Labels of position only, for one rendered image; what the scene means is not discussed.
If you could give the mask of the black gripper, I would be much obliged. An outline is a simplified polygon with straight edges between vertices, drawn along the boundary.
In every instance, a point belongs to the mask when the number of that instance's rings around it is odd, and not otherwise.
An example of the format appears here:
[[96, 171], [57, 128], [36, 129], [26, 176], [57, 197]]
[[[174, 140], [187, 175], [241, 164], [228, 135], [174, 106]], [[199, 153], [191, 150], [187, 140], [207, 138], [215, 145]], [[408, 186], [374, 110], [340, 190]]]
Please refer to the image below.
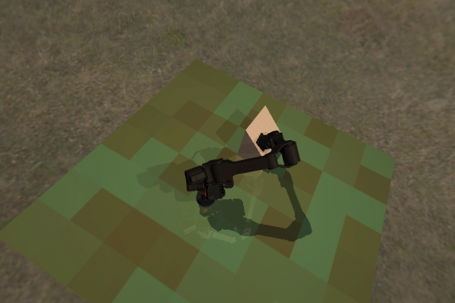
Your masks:
[[[187, 191], [202, 191], [203, 192], [203, 186], [205, 185], [205, 183], [207, 183], [206, 180], [201, 181], [201, 182], [196, 183], [196, 184], [193, 184], [192, 186], [189, 186], [189, 184], [188, 184], [188, 182], [186, 180]], [[231, 179], [227, 180], [223, 184], [220, 184], [220, 187], [222, 187], [222, 188], [232, 188], [234, 186], [233, 177]]]

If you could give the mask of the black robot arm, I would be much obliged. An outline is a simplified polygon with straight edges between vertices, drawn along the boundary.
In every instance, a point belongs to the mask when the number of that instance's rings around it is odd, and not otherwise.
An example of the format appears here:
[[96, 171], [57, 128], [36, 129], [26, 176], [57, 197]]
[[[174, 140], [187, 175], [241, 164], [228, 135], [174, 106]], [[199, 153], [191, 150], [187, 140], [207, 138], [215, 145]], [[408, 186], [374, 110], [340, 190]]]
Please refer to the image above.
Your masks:
[[[278, 167], [289, 168], [300, 161], [296, 142], [292, 140], [285, 141], [283, 134], [277, 130], [266, 135], [261, 133], [256, 144], [262, 151], [271, 149], [271, 152], [264, 156], [240, 161], [223, 160], [223, 158], [210, 160], [202, 164], [202, 166], [185, 171], [189, 186], [206, 180], [207, 183], [204, 185], [206, 198], [208, 200], [222, 199], [225, 196], [225, 189], [220, 187], [220, 184], [225, 183], [236, 174], [263, 169], [276, 169]], [[278, 152], [282, 154], [284, 165], [278, 165], [276, 157]]]

